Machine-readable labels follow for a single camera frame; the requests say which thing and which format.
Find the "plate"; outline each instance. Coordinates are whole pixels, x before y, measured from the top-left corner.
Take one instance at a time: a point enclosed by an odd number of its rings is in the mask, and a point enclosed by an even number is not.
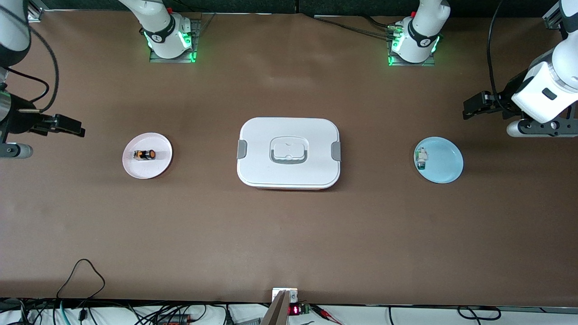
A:
[[[154,150],[154,160],[136,160],[136,150]],[[138,179],[150,179],[164,172],[171,164],[173,147],[164,135],[144,133],[131,140],[123,152],[123,167],[129,175]]]
[[[462,153],[448,139],[432,136],[423,139],[414,150],[414,165],[417,169],[416,154],[421,147],[425,148],[428,153],[428,159],[425,161],[425,169],[417,170],[421,176],[427,180],[446,184],[458,179],[464,170],[464,158]]]

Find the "container lid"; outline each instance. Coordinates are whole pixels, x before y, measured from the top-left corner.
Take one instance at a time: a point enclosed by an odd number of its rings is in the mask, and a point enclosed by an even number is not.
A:
[[[325,189],[339,178],[340,148],[328,120],[256,117],[241,128],[237,174],[249,186]]]

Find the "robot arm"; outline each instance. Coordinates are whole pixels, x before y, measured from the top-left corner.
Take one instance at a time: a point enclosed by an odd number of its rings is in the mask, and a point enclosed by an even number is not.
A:
[[[161,58],[176,58],[192,47],[186,35],[191,20],[167,12],[162,0],[119,0],[135,14],[143,27],[150,48]]]
[[[578,1],[559,0],[558,6],[567,38],[512,78],[501,93],[482,91],[465,101],[464,120],[502,112],[504,119],[521,117],[507,127],[513,137],[578,136]]]
[[[416,15],[405,17],[396,25],[402,31],[395,31],[398,40],[392,51],[407,62],[420,63],[429,57],[438,41],[439,32],[450,17],[450,5],[446,0],[420,0]]]
[[[540,123],[578,101],[578,1],[560,0],[568,38],[535,59],[512,101]]]
[[[11,94],[4,83],[5,71],[19,63],[30,48],[28,1],[5,0],[0,3],[0,158],[28,158],[32,147],[6,143],[8,134],[33,132],[48,135],[64,132],[84,137],[81,122],[64,115],[44,115],[34,103]]]
[[[2,6],[28,22],[28,1],[7,0]],[[30,31],[5,12],[0,12],[0,67],[22,61],[30,49]]]

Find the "brown table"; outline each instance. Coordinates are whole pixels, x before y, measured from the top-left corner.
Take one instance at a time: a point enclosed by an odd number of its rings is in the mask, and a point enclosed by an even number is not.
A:
[[[303,15],[219,15],[183,65],[149,64],[130,13],[47,13],[34,27],[60,64],[49,112],[87,132],[9,137],[35,152],[0,161],[0,296],[53,297],[87,257],[102,298],[260,302],[294,286],[317,303],[578,306],[576,140],[510,138],[499,114],[462,120],[462,102],[490,87],[488,23],[450,19],[436,67],[420,68],[388,67],[385,42]],[[540,19],[499,19],[498,87],[559,40]],[[17,68],[53,78],[36,40]],[[24,97],[42,90],[8,81]],[[237,139],[256,116],[333,121],[337,184],[244,185]],[[137,180],[121,153],[148,131],[175,157]],[[428,136],[461,149],[456,182],[412,166]],[[83,265],[64,296],[98,286]]]

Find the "black mat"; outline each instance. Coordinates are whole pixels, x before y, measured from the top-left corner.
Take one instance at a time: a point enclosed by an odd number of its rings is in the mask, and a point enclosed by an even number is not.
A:
[[[167,7],[191,11],[173,0],[164,0]],[[50,9],[126,10],[118,0],[44,0]],[[183,0],[195,11],[338,14],[354,16],[407,16],[416,10],[419,0]],[[498,0],[449,0],[452,17],[491,17]],[[501,17],[541,17],[556,0],[507,0]]]

